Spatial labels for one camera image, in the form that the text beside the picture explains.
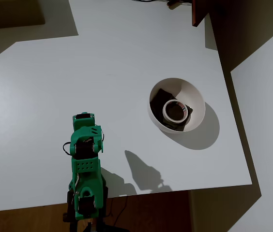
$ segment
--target wooden furniture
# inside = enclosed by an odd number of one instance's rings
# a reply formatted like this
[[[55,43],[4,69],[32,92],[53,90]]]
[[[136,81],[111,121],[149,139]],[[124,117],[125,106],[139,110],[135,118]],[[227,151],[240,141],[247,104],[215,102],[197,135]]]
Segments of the wooden furniture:
[[[0,28],[44,23],[38,0],[0,0]]]

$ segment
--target white wall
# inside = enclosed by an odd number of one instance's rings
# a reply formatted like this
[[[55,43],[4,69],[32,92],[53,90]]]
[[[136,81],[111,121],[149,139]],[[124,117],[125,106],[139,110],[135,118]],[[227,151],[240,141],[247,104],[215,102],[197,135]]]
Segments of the white wall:
[[[262,196],[230,231],[273,231],[273,37],[231,75]]]

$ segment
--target roll of tape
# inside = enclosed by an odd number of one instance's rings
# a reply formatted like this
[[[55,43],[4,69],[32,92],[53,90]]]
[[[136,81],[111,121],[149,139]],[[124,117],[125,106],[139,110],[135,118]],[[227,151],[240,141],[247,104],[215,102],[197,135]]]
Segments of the roll of tape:
[[[177,104],[178,106],[181,107],[182,111],[183,111],[183,118],[181,120],[174,120],[172,118],[170,118],[170,116],[167,114],[167,106],[169,104]],[[184,122],[186,119],[187,119],[187,116],[188,116],[188,109],[187,109],[187,106],[185,104],[183,104],[182,102],[180,102],[179,100],[169,100],[165,103],[163,109],[162,109],[162,114],[165,118],[165,120],[167,120],[168,122],[172,122],[172,123],[175,123],[175,124],[179,124],[179,123],[182,123]]]

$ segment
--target black cable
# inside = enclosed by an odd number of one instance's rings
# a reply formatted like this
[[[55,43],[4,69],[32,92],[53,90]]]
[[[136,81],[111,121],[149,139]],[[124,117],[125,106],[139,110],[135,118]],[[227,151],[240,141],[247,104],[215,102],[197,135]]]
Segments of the black cable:
[[[64,151],[67,155],[70,156],[70,154],[64,149],[64,146],[66,146],[67,144],[71,144],[71,142],[66,142],[66,143],[62,146],[62,148],[63,148],[63,151]]]
[[[121,212],[118,214],[118,216],[117,216],[117,218],[116,218],[116,220],[115,220],[115,222],[114,222],[114,226],[116,225],[116,222],[117,222],[117,220],[119,219],[119,216],[122,214],[122,212],[126,209],[126,207],[127,207],[127,202],[128,202],[128,196],[126,196],[126,203],[125,203],[125,206],[123,207],[123,209],[121,210]]]
[[[108,215],[107,215],[106,217],[109,217],[109,216],[113,215],[113,214],[112,214],[113,200],[114,200],[114,198],[112,198],[112,201],[111,201],[111,208],[110,208],[109,213],[108,213]]]

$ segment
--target robotic arm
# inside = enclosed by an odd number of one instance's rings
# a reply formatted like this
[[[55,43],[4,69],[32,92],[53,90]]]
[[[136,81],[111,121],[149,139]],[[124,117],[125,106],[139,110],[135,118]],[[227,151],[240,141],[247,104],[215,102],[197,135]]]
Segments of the robotic arm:
[[[98,218],[97,231],[129,232],[107,226],[106,216],[107,187],[101,175],[98,153],[103,152],[104,134],[94,121],[94,114],[84,112],[73,116],[74,133],[71,142],[63,145],[63,150],[72,156],[72,180],[68,191],[68,211],[63,221],[70,222],[70,232],[77,231],[77,222],[87,218]],[[64,146],[70,144],[70,153]],[[91,231],[91,225],[85,231]]]

